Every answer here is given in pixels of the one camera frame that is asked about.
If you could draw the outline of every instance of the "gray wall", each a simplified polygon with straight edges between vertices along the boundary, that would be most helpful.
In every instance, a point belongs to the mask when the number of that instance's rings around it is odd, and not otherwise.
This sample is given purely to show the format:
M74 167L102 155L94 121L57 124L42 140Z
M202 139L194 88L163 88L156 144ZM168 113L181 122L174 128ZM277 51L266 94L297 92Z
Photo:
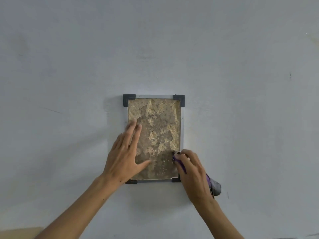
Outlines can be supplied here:
M98 176L123 93L185 94L185 147L246 238L319 232L319 0L0 0L0 229ZM181 184L121 187L83 238L209 238Z

